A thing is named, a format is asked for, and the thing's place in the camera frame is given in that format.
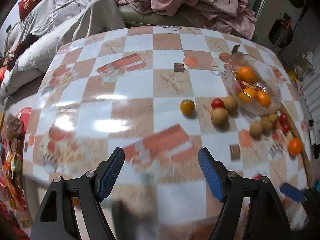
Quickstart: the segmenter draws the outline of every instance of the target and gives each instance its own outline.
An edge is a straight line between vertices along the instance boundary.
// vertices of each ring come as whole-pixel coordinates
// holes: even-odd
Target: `plastic tablecloth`
[[[252,140],[250,120],[241,111],[230,116],[227,130],[212,125],[207,106],[228,95],[219,53],[231,53],[236,44],[278,78],[282,103],[310,157],[297,91],[271,50],[212,30],[144,26],[60,48],[32,108],[24,175],[45,184],[57,175],[76,178],[122,147],[125,163],[109,198],[121,200],[135,217],[137,239],[189,239],[212,229],[222,207],[198,164],[199,149],[207,147],[228,170],[247,178],[270,177],[292,227],[301,225],[301,205],[285,198],[279,186],[306,186],[302,159],[291,159],[285,147],[272,154],[274,143],[285,143],[286,137],[275,131]],[[175,72],[175,63],[184,72]],[[195,102],[195,118],[181,113],[183,99]],[[244,199],[238,238],[248,205]]]

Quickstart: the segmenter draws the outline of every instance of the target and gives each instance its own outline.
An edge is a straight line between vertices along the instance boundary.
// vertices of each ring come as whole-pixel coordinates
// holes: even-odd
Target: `starfish print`
[[[165,75],[162,75],[162,74],[160,74],[160,76],[167,82],[164,87],[173,86],[174,89],[179,94],[181,93],[181,88],[180,88],[180,86],[178,84],[184,82],[185,80],[184,79],[183,80],[177,80],[177,72],[175,72],[172,77],[168,77],[168,76],[165,76]]]
[[[279,177],[279,180],[280,180],[280,183],[281,183],[282,179],[281,179],[281,175],[280,175],[279,171],[277,171],[273,166],[272,166],[272,169],[275,172],[275,174]]]
[[[257,155],[257,157],[261,160],[261,156],[259,154],[259,151],[257,148],[254,149],[254,153]]]
[[[213,45],[214,48],[219,48],[220,49],[220,45],[215,43],[214,41],[210,41]]]

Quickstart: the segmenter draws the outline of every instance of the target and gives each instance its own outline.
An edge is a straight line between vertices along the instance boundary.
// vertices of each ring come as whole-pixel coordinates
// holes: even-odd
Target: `plastic packaging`
[[[9,146],[6,148],[3,170],[6,185],[12,195],[12,199],[8,200],[11,208],[24,210],[26,203],[22,192],[22,156],[13,152]]]
[[[4,163],[4,156],[5,156],[5,150],[4,150],[4,144],[3,144],[3,139],[0,137],[0,161],[1,163]]]
[[[0,163],[0,200],[9,201],[12,198],[10,190],[7,185],[5,170]]]
[[[5,124],[7,129],[5,134],[9,141],[12,141],[14,138],[21,138],[24,135],[23,123],[20,119],[16,118],[12,114],[9,114]]]
[[[245,82],[239,82],[237,80],[236,72],[243,66],[248,66],[252,69],[257,77],[256,83],[248,84]],[[252,114],[270,114],[277,111],[281,107],[281,94],[278,87],[278,79],[274,75],[271,67],[258,61],[249,54],[236,52],[231,55],[231,59],[227,66],[226,80],[231,93],[237,97],[239,106]],[[256,98],[253,98],[251,102],[244,102],[239,97],[244,88],[252,88],[257,90],[257,86],[262,88],[263,91],[270,95],[271,104],[268,107],[262,106]]]
[[[23,152],[23,141],[17,138],[13,138],[11,141],[11,150],[17,154],[22,155]]]
[[[28,216],[28,213],[21,212],[21,211],[14,211],[13,213],[17,219],[17,222],[18,222],[20,228],[31,228],[32,227],[32,222],[30,220],[30,217]]]

